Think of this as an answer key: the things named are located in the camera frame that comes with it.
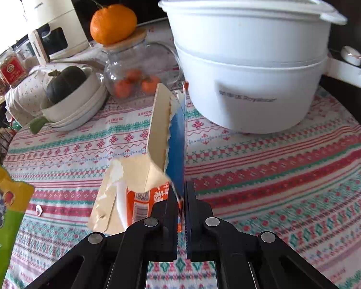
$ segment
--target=green package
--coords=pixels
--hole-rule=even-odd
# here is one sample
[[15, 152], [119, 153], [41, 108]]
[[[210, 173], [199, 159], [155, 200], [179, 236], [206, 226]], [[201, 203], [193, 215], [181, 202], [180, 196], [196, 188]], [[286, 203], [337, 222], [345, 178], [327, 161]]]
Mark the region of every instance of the green package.
[[13, 181], [0, 165], [0, 288], [10, 263], [12, 248], [33, 186]]

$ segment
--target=silver bolt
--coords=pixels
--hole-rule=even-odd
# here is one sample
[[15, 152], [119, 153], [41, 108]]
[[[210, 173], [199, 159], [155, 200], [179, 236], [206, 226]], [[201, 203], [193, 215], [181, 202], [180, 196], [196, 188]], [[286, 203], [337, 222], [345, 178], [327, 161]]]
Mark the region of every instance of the silver bolt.
[[159, 224], [159, 221], [157, 218], [155, 217], [147, 217], [144, 221], [143, 224], [146, 225], [147, 227], [155, 227], [156, 225]]
[[267, 231], [261, 235], [261, 239], [263, 242], [272, 243], [276, 240], [276, 236], [274, 236], [273, 233]]
[[215, 227], [219, 225], [219, 219], [216, 217], [209, 217], [206, 218], [205, 223], [207, 226]]
[[88, 242], [91, 244], [98, 244], [100, 242], [102, 242], [103, 237], [100, 233], [93, 233], [92, 235], [90, 235], [88, 237]]

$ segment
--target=striped tablecloth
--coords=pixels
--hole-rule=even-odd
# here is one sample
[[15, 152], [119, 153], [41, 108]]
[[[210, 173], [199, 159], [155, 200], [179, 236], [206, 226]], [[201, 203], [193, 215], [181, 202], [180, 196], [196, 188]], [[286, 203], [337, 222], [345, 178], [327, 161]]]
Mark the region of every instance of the striped tablecloth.
[[[275, 231], [341, 289], [361, 288], [361, 126], [319, 89], [294, 128], [233, 133], [203, 118], [188, 100], [186, 178], [214, 214], [240, 231]], [[113, 157], [144, 153], [151, 108], [119, 111], [110, 99], [67, 133], [24, 128], [5, 167], [36, 187], [3, 288], [24, 288], [89, 231], [103, 174]], [[43, 208], [37, 217], [35, 206]], [[215, 288], [214, 264], [150, 263], [147, 288]]]

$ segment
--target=dark green squash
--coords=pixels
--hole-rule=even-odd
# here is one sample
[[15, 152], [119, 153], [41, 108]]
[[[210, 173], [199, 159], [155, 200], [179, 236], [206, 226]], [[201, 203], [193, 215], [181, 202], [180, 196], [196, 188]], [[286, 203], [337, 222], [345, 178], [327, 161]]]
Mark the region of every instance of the dark green squash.
[[53, 104], [59, 103], [69, 96], [87, 79], [83, 70], [77, 66], [69, 66], [62, 72], [55, 70], [48, 75], [56, 76], [50, 81], [46, 89], [47, 98]]

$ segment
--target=torn cardboard flap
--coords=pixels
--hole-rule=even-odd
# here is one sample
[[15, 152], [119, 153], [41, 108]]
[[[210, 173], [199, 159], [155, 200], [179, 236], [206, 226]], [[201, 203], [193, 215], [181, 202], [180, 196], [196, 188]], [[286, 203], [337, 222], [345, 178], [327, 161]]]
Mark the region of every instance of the torn cardboard flap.
[[[168, 166], [170, 122], [177, 112], [182, 112], [184, 121], [184, 110], [166, 86], [158, 84], [148, 134], [147, 153], [115, 158], [111, 161], [91, 212], [88, 222], [90, 229], [108, 234], [125, 231], [127, 223], [123, 211], [127, 191], [146, 193], [172, 182], [165, 172]], [[181, 142], [184, 143], [184, 127]], [[184, 145], [182, 152], [183, 162], [177, 165], [182, 165], [183, 177]]]

